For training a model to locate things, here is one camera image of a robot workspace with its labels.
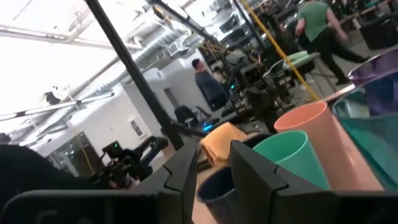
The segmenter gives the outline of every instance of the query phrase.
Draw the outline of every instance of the black pants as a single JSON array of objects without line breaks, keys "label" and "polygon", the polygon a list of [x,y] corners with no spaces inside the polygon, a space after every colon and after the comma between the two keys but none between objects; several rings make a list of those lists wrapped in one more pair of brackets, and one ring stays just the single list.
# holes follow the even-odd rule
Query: black pants
[{"label": "black pants", "polygon": [[212,111],[216,111],[216,110],[222,108],[223,106],[225,106],[226,97],[225,97],[225,95],[217,96],[216,98],[210,100],[209,104],[210,104],[210,107],[211,107],[210,109]]},{"label": "black pants", "polygon": [[322,61],[327,67],[336,75],[338,81],[345,81],[347,78],[342,69],[333,60],[332,55],[337,55],[342,59],[345,59],[354,63],[363,63],[366,59],[356,53],[348,50],[342,46],[339,40],[336,38],[335,33],[331,28],[324,29],[315,40],[312,41],[312,45],[316,48]]}]

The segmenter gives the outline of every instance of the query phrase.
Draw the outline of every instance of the black metal pole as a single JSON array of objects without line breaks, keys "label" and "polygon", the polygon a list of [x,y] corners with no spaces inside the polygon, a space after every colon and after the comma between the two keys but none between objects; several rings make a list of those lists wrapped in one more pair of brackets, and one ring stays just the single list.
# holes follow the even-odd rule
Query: black metal pole
[{"label": "black metal pole", "polygon": [[120,60],[123,62],[124,66],[126,66],[126,70],[129,72],[131,78],[136,83],[138,90],[141,92],[150,110],[152,110],[152,112],[154,113],[156,119],[158,120],[159,124],[164,130],[164,133],[167,135],[170,142],[173,144],[174,149],[179,150],[183,146],[183,141],[181,140],[181,137],[178,135],[177,130],[175,130],[174,127],[172,126],[168,114],[163,109],[159,101],[156,99],[154,92],[151,90],[144,76],[139,71],[139,68],[134,63],[126,46],[123,44],[122,40],[120,39],[120,36],[114,29],[111,21],[109,20],[103,8],[101,7],[101,4],[98,2],[98,0],[85,0],[85,1],[88,7],[91,9],[95,18],[97,19],[98,24],[104,30],[104,33],[111,42],[112,46],[114,47]]},{"label": "black metal pole", "polygon": [[238,8],[239,13],[242,15],[244,21],[249,26],[249,29],[251,30],[252,34],[254,35],[254,38],[256,39],[256,41],[261,46],[263,52],[265,52],[267,50],[267,47],[266,47],[265,43],[262,41],[260,34],[257,32],[256,28],[254,27],[251,18],[248,18],[245,15],[245,13],[244,13],[244,11],[242,9],[243,6],[238,1],[239,0],[233,0],[235,6]]},{"label": "black metal pole", "polygon": [[178,12],[176,12],[174,9],[172,9],[170,6],[168,6],[166,3],[164,3],[162,0],[148,0],[149,4],[155,5],[161,10],[168,12],[174,19],[178,20],[182,24],[186,25],[189,29],[193,30],[197,34],[201,35],[204,37],[206,40],[211,41],[213,44],[222,46],[220,42],[214,38],[212,35],[207,33],[205,28],[200,26],[198,23],[196,23],[193,19],[191,19],[188,15],[187,18],[184,18],[182,15],[180,15]]}]

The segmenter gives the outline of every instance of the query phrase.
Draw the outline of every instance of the white wall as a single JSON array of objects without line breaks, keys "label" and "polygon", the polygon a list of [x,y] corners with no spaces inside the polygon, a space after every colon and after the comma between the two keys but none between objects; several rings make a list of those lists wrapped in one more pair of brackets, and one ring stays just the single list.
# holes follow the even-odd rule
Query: white wall
[{"label": "white wall", "polygon": [[[169,83],[164,78],[164,75],[161,71],[157,68],[152,68],[146,73],[144,73],[146,80],[153,92],[155,92],[160,104],[164,107],[167,114],[175,119],[174,115],[174,107],[170,102],[169,98],[165,94],[164,89],[170,88]],[[144,120],[149,131],[154,136],[161,136],[162,133],[160,131],[161,127],[159,122],[156,120],[155,115],[153,114],[152,110],[149,108],[147,102],[145,101],[144,97],[141,95],[140,91],[138,90],[136,84],[134,82],[123,85],[124,91],[127,93],[128,97],[130,98],[131,102],[136,107],[140,117]]]},{"label": "white wall", "polygon": [[163,68],[162,72],[166,80],[170,83],[170,91],[179,105],[185,105],[189,108],[200,106],[207,112],[210,112],[210,108],[195,82],[195,69],[192,67],[192,60],[196,58],[204,62],[203,56],[199,50],[196,50],[187,59],[176,59],[170,65]]},{"label": "white wall", "polygon": [[[134,149],[140,145],[150,136],[149,128],[120,84],[114,88],[114,92],[113,97],[96,101],[87,109],[73,115],[68,130],[48,136],[52,141],[35,150],[42,156],[47,156],[82,131],[99,155],[102,155],[102,148],[116,140],[123,148]],[[144,133],[141,137],[138,137],[130,125],[133,118]]]}]

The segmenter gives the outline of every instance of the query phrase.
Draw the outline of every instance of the yellow pole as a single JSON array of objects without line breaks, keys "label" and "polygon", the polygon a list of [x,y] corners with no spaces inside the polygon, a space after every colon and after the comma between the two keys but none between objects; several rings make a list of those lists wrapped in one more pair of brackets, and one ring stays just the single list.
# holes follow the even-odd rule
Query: yellow pole
[{"label": "yellow pole", "polygon": [[244,8],[247,10],[250,15],[252,15],[254,21],[257,23],[257,25],[260,27],[260,29],[267,35],[268,39],[271,41],[273,46],[275,47],[277,53],[286,61],[286,63],[289,65],[289,67],[292,69],[292,71],[295,73],[297,78],[300,80],[301,83],[305,87],[307,87],[308,92],[312,95],[312,98],[314,100],[319,100],[319,97],[314,93],[314,91],[310,88],[310,86],[305,82],[303,79],[303,76],[301,76],[300,72],[294,67],[292,62],[287,58],[285,52],[279,47],[278,43],[275,41],[271,33],[267,30],[265,25],[260,21],[260,19],[256,16],[256,14],[253,12],[253,10],[250,8],[249,4],[245,0],[239,0]]}]

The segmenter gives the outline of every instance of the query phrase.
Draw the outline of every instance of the ceiling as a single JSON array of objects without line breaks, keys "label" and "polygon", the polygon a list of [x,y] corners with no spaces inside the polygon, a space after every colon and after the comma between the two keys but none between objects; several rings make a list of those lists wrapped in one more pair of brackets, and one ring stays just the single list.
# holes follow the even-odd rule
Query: ceiling
[{"label": "ceiling", "polygon": [[[170,0],[170,4],[184,8],[199,25],[208,28],[211,18],[201,12],[210,15],[215,6],[226,1]],[[183,34],[170,30],[155,17],[145,0],[99,2],[136,63],[159,59],[161,49]],[[125,69],[123,64],[115,64],[116,54],[83,0],[0,0],[0,49],[0,71],[7,76],[7,81],[0,83],[0,114],[47,106],[43,94],[54,85],[68,86],[71,93],[79,93],[82,86],[91,84],[88,80],[94,80],[90,91],[97,91],[120,82]],[[50,115],[1,121],[0,133],[23,141]]]}]

